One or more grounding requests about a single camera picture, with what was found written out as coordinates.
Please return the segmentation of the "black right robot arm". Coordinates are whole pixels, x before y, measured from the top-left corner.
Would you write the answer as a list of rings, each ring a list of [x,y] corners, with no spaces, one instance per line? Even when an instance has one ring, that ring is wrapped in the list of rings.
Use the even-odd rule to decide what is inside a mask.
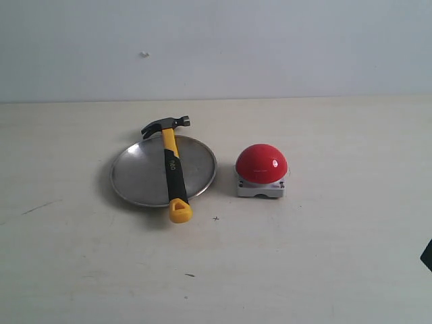
[[[428,268],[428,270],[432,271],[432,240],[430,240],[428,245],[425,247],[423,253],[420,256],[420,260],[423,262],[426,268]]]

